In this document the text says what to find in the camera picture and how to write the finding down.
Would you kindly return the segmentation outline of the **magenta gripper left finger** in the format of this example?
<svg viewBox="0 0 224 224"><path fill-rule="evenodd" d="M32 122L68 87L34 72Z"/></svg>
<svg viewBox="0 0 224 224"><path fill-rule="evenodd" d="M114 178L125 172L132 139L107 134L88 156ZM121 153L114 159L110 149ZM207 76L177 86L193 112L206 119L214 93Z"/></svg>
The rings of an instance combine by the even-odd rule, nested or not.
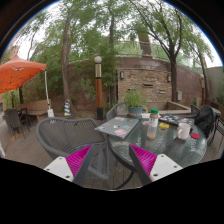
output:
<svg viewBox="0 0 224 224"><path fill-rule="evenodd" d="M89 145L68 157L57 157L44 170L81 186L92 158L93 146Z"/></svg>

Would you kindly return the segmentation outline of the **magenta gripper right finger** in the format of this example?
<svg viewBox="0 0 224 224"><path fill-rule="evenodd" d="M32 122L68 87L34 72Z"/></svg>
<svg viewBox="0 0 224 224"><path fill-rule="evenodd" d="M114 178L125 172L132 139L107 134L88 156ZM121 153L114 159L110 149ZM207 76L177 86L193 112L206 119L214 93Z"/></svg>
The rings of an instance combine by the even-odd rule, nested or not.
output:
<svg viewBox="0 0 224 224"><path fill-rule="evenodd" d="M143 186L182 169L165 154L155 155L132 144L129 145L129 155Z"/></svg>

